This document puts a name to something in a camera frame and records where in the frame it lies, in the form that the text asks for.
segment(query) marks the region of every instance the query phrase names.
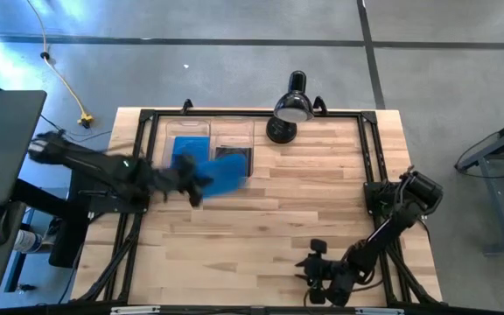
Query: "clear plastic container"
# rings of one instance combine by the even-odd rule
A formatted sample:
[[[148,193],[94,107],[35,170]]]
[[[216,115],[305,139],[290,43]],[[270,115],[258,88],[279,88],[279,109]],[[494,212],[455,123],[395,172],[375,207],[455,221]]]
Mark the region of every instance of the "clear plastic container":
[[[248,163],[247,177],[252,175],[254,121],[247,117],[215,117],[211,121],[210,159],[242,154]]]
[[[209,159],[210,124],[205,120],[176,119],[166,124],[163,167],[170,167],[174,154],[190,154],[197,163]]]

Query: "black metal frame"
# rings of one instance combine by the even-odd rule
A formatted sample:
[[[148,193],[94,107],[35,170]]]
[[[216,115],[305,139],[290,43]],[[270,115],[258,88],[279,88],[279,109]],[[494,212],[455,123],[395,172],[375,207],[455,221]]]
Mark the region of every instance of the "black metal frame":
[[[148,161],[153,159],[153,151],[155,140],[158,131],[158,122],[161,116],[255,116],[255,117],[271,117],[273,116],[273,110],[269,109],[258,109],[258,110],[211,110],[211,109],[198,109],[194,108],[190,100],[186,100],[185,106],[182,110],[180,109],[142,109],[139,115],[139,121],[137,125],[136,141],[134,143],[133,154],[138,155],[142,148],[142,141],[144,135],[144,129],[146,123],[150,122],[150,136],[147,144],[146,158]],[[386,171],[386,163],[384,161],[384,154],[382,151],[382,143],[380,139],[380,134],[378,130],[378,122],[376,120],[376,113],[374,111],[326,111],[324,113],[317,112],[315,117],[338,117],[338,118],[353,118],[357,121],[359,127],[359,137],[361,143],[361,154],[363,156],[363,164],[365,167],[365,174],[367,177],[367,182],[374,182],[375,176],[373,174],[373,167],[371,163],[371,156],[368,149],[368,137],[365,130],[366,123],[370,124],[370,129],[372,137],[374,139],[374,150],[376,155],[376,163],[378,165],[379,174],[381,180],[387,179],[388,174]],[[372,215],[373,211],[371,209],[367,210],[369,214]],[[382,218],[373,216],[374,227],[377,228],[382,223]],[[118,221],[118,227],[115,235],[115,242],[113,247],[112,256],[116,256],[119,248],[123,245],[123,237],[125,234],[126,225],[128,222],[129,214],[120,214],[120,220]],[[132,230],[134,228],[140,228],[143,219],[142,214],[135,214]],[[396,240],[393,250],[402,257],[402,250],[399,241]],[[127,303],[130,294],[131,279],[133,274],[133,267],[136,259],[137,252],[137,239],[135,239],[133,246],[130,248],[126,263],[126,270],[123,276],[122,290],[117,298],[117,300],[124,301]],[[389,263],[386,253],[381,253],[380,255],[380,265],[382,270],[382,280],[386,296],[387,305],[397,302],[396,296],[392,288],[392,281],[389,270]],[[405,302],[410,302],[410,290],[403,275],[399,274],[400,285],[402,288],[402,299]],[[113,288],[116,282],[116,271],[114,270],[113,276],[110,278],[106,285],[104,300],[113,300]]]

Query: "butcher block tabletop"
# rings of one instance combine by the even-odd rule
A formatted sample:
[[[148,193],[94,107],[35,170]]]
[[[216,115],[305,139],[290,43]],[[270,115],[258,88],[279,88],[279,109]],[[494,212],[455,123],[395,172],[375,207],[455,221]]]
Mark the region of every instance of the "butcher block tabletop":
[[[109,143],[111,154],[132,153],[140,110],[118,109]],[[388,177],[397,181],[410,166],[400,114],[396,110],[375,112]],[[153,154],[155,166],[164,165],[167,124],[179,119],[211,122],[218,118],[160,117]],[[355,119],[316,117],[301,122],[297,137],[287,144],[268,139],[268,118],[246,119],[249,123],[217,120],[218,131],[211,138],[212,146],[221,142],[215,137],[253,143],[253,171],[244,188],[205,199],[197,209],[192,209],[187,197],[178,193],[172,193],[167,203],[159,193],[152,197],[139,235],[129,294],[131,305],[299,306],[308,287],[294,276],[302,273],[294,265],[311,252],[310,239],[327,241],[325,258],[339,260],[350,245],[375,230],[363,197],[366,175]],[[367,142],[374,154],[368,126]],[[373,173],[379,181],[376,167]],[[108,264],[118,219],[119,214],[108,213],[89,226],[72,298],[85,293]],[[423,227],[416,224],[406,230],[401,244],[404,261],[417,280],[440,300],[431,247]],[[400,297],[396,268],[390,264],[395,294]],[[123,267],[124,263],[115,282],[115,297]],[[373,283],[381,278],[377,263]],[[353,293],[347,304],[385,305],[381,285]]]

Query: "concrete floor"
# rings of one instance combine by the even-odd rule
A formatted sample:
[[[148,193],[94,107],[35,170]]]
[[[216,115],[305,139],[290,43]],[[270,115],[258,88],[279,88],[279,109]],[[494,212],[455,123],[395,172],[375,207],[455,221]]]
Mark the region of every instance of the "concrete floor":
[[[363,40],[355,0],[33,3],[52,35]],[[375,41],[504,43],[504,0],[365,4]],[[79,113],[74,100],[39,58],[42,45],[29,40],[39,36],[39,25],[26,1],[0,0],[2,34],[27,43],[0,43],[0,87],[44,89],[45,116],[85,133],[75,123]],[[413,164],[445,190],[440,208],[429,218],[444,301],[492,310],[504,310],[504,255],[486,258],[481,248],[497,242],[499,230],[483,182],[456,174],[452,166],[468,146],[504,126],[502,48],[374,51],[386,108],[401,111]],[[56,44],[50,53],[95,116],[94,133],[111,129],[120,106],[179,106],[191,98],[196,106],[271,107],[296,69],[307,73],[309,95],[324,96],[329,108],[375,108],[361,46]],[[40,122],[37,131],[50,128]],[[84,144],[101,149],[107,142],[108,136],[102,136]],[[66,187],[69,180],[65,169],[30,161],[24,163],[21,177],[44,187]],[[36,263],[38,270],[52,274],[49,266]],[[65,277],[42,277],[56,289],[47,301],[36,300],[55,303]],[[0,302],[6,305],[16,301]]]

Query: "black desk lamp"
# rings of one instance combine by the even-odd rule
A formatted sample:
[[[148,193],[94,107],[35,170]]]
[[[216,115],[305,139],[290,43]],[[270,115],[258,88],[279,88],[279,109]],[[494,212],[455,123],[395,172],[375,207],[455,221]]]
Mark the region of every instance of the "black desk lamp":
[[[297,123],[306,122],[314,117],[314,109],[322,108],[326,113],[326,105],[321,97],[317,97],[314,106],[305,95],[306,74],[295,71],[290,74],[289,92],[282,96],[274,108],[274,116],[268,120],[266,133],[268,138],[277,144],[287,144],[297,135]]]

